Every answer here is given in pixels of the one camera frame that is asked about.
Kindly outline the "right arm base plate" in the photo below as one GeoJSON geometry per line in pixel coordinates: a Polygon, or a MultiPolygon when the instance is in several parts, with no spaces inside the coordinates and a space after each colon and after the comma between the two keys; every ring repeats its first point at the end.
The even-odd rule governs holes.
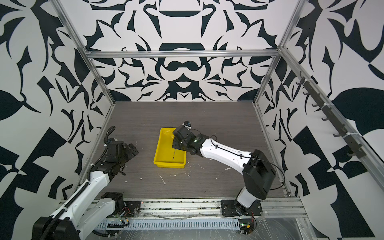
{"type": "Polygon", "coordinates": [[[251,207],[246,208],[236,200],[221,200],[221,214],[224,217],[261,216],[263,212],[261,202],[256,200],[251,207]]]}

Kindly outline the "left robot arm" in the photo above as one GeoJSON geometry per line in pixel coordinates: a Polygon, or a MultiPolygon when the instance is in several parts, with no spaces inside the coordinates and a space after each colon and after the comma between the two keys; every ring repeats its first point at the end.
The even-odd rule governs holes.
{"type": "Polygon", "coordinates": [[[102,157],[91,167],[87,179],[49,217],[33,225],[33,240],[84,240],[108,216],[121,215],[126,206],[121,193],[107,192],[91,207],[97,195],[123,173],[126,163],[138,155],[133,144],[109,139],[102,157]]]}

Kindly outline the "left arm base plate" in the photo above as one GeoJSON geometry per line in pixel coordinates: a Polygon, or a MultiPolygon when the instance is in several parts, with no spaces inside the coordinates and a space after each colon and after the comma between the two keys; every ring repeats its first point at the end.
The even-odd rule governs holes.
{"type": "Polygon", "coordinates": [[[119,212],[119,216],[122,218],[132,218],[138,215],[141,211],[141,201],[124,201],[124,206],[119,212]]]}

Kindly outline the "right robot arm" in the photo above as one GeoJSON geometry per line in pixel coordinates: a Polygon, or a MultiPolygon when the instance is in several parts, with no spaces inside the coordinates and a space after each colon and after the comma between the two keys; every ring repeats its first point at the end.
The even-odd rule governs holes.
{"type": "Polygon", "coordinates": [[[177,127],[173,135],[174,149],[216,160],[243,176],[245,186],[236,197],[236,207],[249,209],[254,202],[267,198],[277,175],[277,167],[268,161],[263,152],[246,152],[225,146],[214,136],[195,135],[192,128],[185,125],[177,127]]]}

